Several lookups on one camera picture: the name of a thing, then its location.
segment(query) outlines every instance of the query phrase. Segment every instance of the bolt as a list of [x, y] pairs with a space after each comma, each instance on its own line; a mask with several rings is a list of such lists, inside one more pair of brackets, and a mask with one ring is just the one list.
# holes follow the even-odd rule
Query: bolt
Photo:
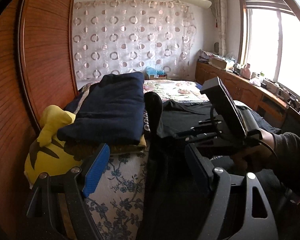
[[252, 172], [248, 172], [248, 173], [247, 173], [247, 177], [248, 177], [249, 179], [255, 179], [255, 178], [256, 178], [255, 174], [252, 173]]
[[48, 176], [48, 174], [46, 172], [43, 172], [39, 175], [40, 179], [45, 179]]
[[73, 167], [72, 169], [71, 169], [71, 172], [72, 173], [78, 173], [80, 171], [80, 168], [79, 167]]
[[216, 167], [216, 168], [214, 168], [214, 172], [221, 174], [221, 173], [223, 173], [223, 168]]

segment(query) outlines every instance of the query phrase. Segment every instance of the pikachu plush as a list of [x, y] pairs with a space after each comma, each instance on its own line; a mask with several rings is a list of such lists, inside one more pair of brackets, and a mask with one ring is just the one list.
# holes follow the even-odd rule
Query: pikachu plush
[[73, 123], [74, 119], [75, 114], [63, 111], [55, 105], [48, 106], [43, 111], [39, 122], [42, 130], [31, 144], [25, 162], [24, 174], [31, 188], [42, 172], [50, 176], [60, 175], [82, 164], [81, 161], [74, 160], [74, 156], [64, 151], [65, 142], [57, 138], [58, 129]]

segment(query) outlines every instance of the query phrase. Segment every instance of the patterned curtain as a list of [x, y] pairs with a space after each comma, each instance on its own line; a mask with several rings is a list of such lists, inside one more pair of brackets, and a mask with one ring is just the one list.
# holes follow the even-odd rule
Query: patterned curtain
[[179, 2], [102, 0], [77, 2], [73, 12], [73, 57], [78, 80], [103, 75], [164, 70], [189, 75], [194, 15]]
[[219, 33], [219, 55], [226, 56], [227, 0], [214, 0]]

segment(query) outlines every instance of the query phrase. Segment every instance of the gray sleeve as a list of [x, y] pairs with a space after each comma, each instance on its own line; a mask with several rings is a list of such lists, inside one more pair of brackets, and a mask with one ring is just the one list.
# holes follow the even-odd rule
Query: gray sleeve
[[274, 174], [285, 186], [300, 192], [300, 138], [289, 132], [272, 135], [274, 152], [278, 157], [274, 160]]

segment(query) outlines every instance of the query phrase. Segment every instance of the floral bedsheet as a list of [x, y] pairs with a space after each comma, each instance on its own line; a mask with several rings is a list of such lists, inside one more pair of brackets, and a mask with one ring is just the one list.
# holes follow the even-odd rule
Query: floral bedsheet
[[134, 240], [143, 217], [148, 149], [111, 155], [94, 193], [85, 199], [104, 240]]
[[179, 103], [208, 102], [208, 97], [200, 94], [200, 90], [191, 81], [145, 80], [143, 93], [153, 91], [162, 101], [174, 100]]

